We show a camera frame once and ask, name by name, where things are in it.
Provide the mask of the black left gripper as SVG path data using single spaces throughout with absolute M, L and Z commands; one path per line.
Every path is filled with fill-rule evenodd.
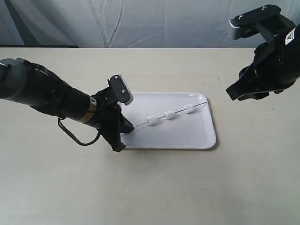
M 101 136 L 110 144 L 115 152 L 124 150 L 125 145 L 121 142 L 120 134 L 129 134 L 134 130 L 134 125 L 123 116 L 121 106 L 111 88 L 108 87 L 92 95 L 97 100 L 97 109 L 90 121 Z

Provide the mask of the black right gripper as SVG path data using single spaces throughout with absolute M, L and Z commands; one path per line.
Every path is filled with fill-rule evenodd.
M 253 62 L 226 89 L 231 100 L 260 100 L 279 94 L 300 78 L 299 35 L 277 36 L 256 48 Z

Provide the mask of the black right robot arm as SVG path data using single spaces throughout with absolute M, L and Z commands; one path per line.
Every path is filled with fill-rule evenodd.
M 231 100 L 260 100 L 280 94 L 300 78 L 300 26 L 279 33 L 270 43 L 259 45 L 253 62 L 239 72 L 226 92 Z

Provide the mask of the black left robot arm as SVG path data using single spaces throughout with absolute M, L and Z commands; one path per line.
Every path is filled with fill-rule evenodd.
M 122 114 L 120 104 L 129 105 L 134 97 L 121 75 L 108 79 L 108 87 L 88 95 L 60 79 L 44 66 L 22 58 L 0 61 L 0 98 L 57 117 L 58 126 L 77 144 L 89 146 L 103 137 L 112 150 L 121 152 L 125 144 L 122 134 L 129 134 L 134 125 Z M 71 119 L 97 130 L 90 142 L 81 142 L 63 124 Z

